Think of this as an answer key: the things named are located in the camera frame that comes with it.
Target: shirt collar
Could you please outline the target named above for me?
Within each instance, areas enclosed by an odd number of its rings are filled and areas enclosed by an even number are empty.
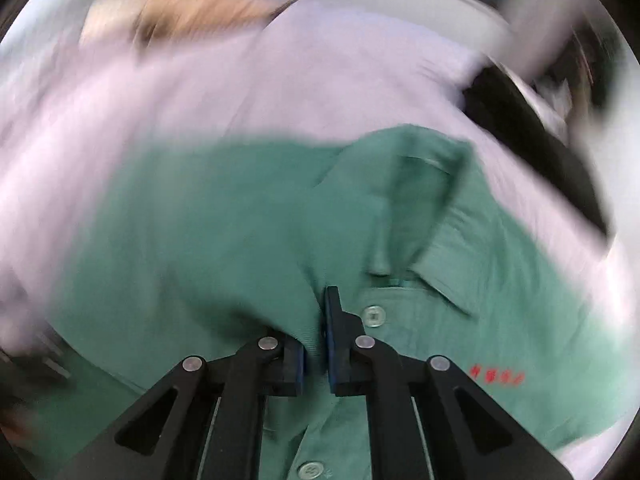
[[[480,316],[498,205],[469,143],[416,126],[405,127],[407,130],[404,155],[419,156],[452,176],[450,199],[434,235],[410,270],[466,314]],[[385,212],[375,237],[371,274],[384,276],[390,272],[386,255],[388,226]]]

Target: shirt button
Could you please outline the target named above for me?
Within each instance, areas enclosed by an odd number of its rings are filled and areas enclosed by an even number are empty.
[[[385,309],[381,306],[371,305],[362,311],[362,322],[365,326],[375,328],[384,325],[386,321]]]
[[[322,462],[306,462],[298,468],[300,480],[314,480],[324,473]]]

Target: metal screw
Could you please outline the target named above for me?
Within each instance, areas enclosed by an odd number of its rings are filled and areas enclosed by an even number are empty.
[[[200,359],[199,357],[187,357],[184,361],[182,361],[182,368],[184,368],[188,372],[200,370],[200,368],[202,368],[202,359]]]
[[[449,362],[446,357],[442,357],[441,355],[436,355],[436,357],[431,360],[431,368],[439,372],[446,372],[447,370],[449,370],[450,366],[451,362]]]
[[[373,345],[376,344],[376,340],[373,339],[370,335],[359,335],[356,338],[356,346],[358,348],[373,348]]]
[[[278,346],[278,340],[274,337],[263,337],[258,341],[258,346],[263,350],[273,350]]]

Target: green fabric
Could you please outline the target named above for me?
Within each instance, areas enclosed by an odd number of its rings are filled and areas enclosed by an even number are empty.
[[[481,365],[481,385],[549,448],[625,407],[620,345],[495,203],[471,146],[416,126],[347,147],[148,150],[68,264],[52,324],[140,388],[189,354],[233,354],[266,326],[289,333],[310,376],[302,398],[268,404],[261,478],[320,461],[325,478],[365,479],[364,401],[332,397],[324,375],[327,285],[350,312],[381,306],[386,322],[367,333],[400,353]]]
[[[107,428],[138,398],[127,388],[74,352],[65,357],[71,386],[37,400],[34,405],[37,431],[30,451],[37,458],[31,471],[43,479],[54,474],[73,455]]]

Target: green shirt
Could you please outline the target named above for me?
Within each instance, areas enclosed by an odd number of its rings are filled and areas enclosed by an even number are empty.
[[[331,396],[324,374],[327,285],[369,335],[448,356],[551,449],[625,407],[620,345],[494,201],[471,146],[416,126],[346,147],[148,150],[69,262],[52,324],[137,391],[187,355],[289,333],[310,375],[303,397],[268,403],[261,478],[317,461],[323,478],[364,480],[364,399]]]

